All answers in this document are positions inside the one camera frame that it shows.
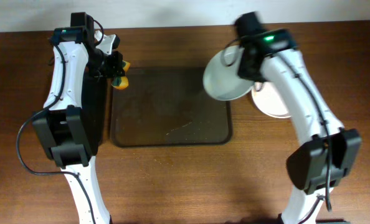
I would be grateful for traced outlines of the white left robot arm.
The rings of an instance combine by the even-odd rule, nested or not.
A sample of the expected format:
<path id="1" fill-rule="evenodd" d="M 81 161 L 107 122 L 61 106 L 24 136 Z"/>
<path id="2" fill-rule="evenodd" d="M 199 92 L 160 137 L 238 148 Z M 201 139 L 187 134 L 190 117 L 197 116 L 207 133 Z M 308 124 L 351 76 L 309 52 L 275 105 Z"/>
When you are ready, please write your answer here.
<path id="1" fill-rule="evenodd" d="M 68 27 L 50 38 L 54 71 L 42 111 L 31 118 L 46 154 L 67 179 L 80 223 L 111 223 L 99 188 L 96 155 L 102 142 L 107 81 L 128 87 L 130 64 L 117 50 L 120 38 L 96 30 L 86 12 L 73 12 Z"/>

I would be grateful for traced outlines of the yellow green sponge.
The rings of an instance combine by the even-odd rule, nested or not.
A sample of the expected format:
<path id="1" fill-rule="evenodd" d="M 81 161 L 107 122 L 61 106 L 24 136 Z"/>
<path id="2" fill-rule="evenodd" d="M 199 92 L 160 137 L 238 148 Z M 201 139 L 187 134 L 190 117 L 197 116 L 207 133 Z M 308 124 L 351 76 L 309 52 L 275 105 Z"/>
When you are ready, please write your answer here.
<path id="1" fill-rule="evenodd" d="M 121 72 L 120 74 L 115 77 L 111 83 L 111 86 L 116 90 L 124 90 L 129 86 L 128 78 L 126 77 L 126 73 L 130 68 L 130 63 L 123 60 L 121 64 Z"/>

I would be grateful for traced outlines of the grey-white plate with sauce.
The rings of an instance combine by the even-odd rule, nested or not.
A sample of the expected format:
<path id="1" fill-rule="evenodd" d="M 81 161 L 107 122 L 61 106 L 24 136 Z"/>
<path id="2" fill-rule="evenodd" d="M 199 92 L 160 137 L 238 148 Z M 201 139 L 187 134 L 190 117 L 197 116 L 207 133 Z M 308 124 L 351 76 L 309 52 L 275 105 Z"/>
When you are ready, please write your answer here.
<path id="1" fill-rule="evenodd" d="M 213 56 L 203 74 L 203 87 L 215 100 L 232 101 L 251 91 L 254 82 L 238 76 L 244 49 L 237 45 L 221 50 Z"/>

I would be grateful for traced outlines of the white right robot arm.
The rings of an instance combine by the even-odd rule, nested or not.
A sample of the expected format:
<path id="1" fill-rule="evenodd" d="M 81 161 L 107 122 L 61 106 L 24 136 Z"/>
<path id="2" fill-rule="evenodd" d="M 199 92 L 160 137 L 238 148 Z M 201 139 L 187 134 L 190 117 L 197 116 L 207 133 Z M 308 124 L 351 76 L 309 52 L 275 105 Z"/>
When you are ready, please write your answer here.
<path id="1" fill-rule="evenodd" d="M 286 161 L 293 190 L 278 222 L 316 223 L 322 205 L 332 209 L 330 193 L 350 174 L 361 136 L 356 129 L 345 129 L 329 109 L 287 29 L 264 28 L 256 12 L 241 15 L 234 27 L 244 49 L 238 76 L 273 84 L 300 144 Z"/>

